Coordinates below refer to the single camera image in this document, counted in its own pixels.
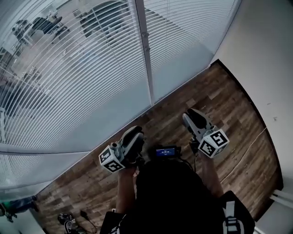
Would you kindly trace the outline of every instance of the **forearm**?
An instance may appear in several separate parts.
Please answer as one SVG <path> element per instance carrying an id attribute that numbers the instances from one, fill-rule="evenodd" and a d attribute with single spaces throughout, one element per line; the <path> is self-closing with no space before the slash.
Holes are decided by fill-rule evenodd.
<path id="1" fill-rule="evenodd" d="M 134 207 L 136 196 L 132 175 L 119 174 L 116 212 L 126 213 Z"/>
<path id="2" fill-rule="evenodd" d="M 202 161 L 202 182 L 208 190 L 210 190 L 212 195 L 215 197 L 221 197 L 224 192 L 213 160 L 203 154 L 201 154 L 200 157 Z"/>

